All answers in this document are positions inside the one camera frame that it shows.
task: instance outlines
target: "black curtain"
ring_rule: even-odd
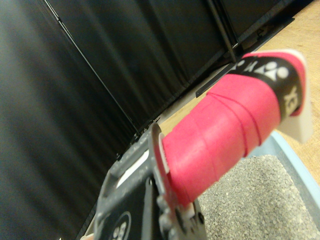
[[[84,234],[134,133],[43,1],[0,1],[1,239]]]
[[[236,35],[242,43],[294,0],[220,0]]]
[[[226,52],[206,1],[49,2],[140,130]]]

